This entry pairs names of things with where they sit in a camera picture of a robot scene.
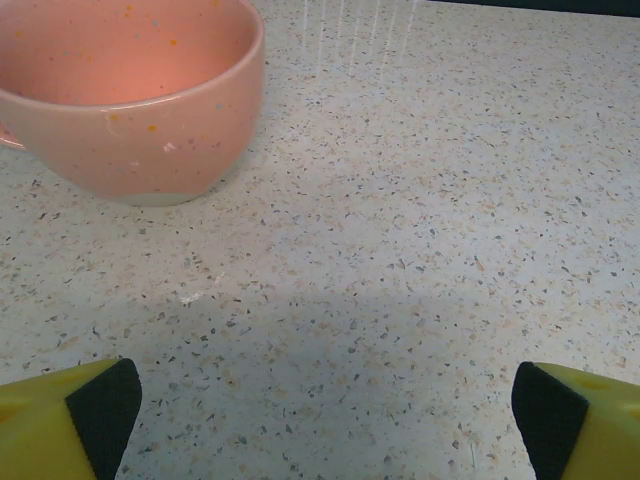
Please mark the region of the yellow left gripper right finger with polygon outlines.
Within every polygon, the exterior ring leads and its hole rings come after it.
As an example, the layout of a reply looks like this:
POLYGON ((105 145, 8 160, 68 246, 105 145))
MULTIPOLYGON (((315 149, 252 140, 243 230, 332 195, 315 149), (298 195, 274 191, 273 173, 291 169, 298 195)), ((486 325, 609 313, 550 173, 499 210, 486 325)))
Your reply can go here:
POLYGON ((639 387, 561 365, 523 362, 513 414, 538 480, 637 480, 639 387))

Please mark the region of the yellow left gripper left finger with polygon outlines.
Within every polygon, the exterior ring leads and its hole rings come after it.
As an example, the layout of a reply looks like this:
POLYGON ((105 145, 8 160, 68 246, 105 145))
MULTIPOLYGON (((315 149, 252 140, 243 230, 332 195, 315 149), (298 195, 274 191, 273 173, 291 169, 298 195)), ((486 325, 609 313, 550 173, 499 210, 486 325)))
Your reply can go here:
POLYGON ((1 387, 3 479, 113 479, 140 411, 133 360, 107 359, 1 387))

